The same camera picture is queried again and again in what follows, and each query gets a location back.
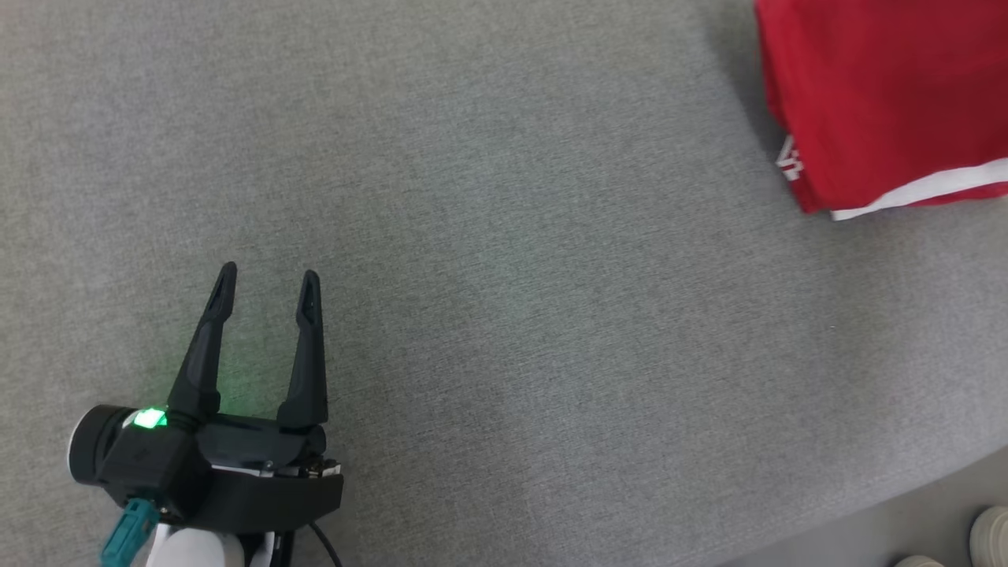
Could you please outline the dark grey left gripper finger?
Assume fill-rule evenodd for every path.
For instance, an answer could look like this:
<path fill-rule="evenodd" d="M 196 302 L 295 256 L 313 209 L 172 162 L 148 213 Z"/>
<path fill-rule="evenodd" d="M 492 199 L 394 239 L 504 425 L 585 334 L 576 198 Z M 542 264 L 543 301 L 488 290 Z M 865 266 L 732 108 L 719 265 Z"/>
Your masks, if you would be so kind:
<path fill-rule="evenodd" d="M 217 274 L 167 398 L 169 422 L 208 422 L 219 412 L 221 394 L 217 391 L 217 371 L 224 323 L 231 316 L 236 297 L 237 272 L 235 263 L 227 262 Z"/>
<path fill-rule="evenodd" d="M 324 323 L 321 285 L 313 270 L 306 270 L 300 287 L 298 345 L 287 398 L 277 410 L 281 428 L 312 428 L 328 422 L 328 381 L 325 376 Z"/>

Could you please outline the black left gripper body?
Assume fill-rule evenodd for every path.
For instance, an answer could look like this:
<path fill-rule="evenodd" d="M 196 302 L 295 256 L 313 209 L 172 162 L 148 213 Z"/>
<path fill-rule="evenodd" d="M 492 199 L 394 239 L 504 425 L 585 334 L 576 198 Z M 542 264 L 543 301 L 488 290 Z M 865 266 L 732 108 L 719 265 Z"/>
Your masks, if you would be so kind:
<path fill-rule="evenodd" d="M 244 535 L 298 530 L 341 506 L 343 475 L 319 424 L 216 415 L 198 434 L 212 484 L 191 528 Z"/>

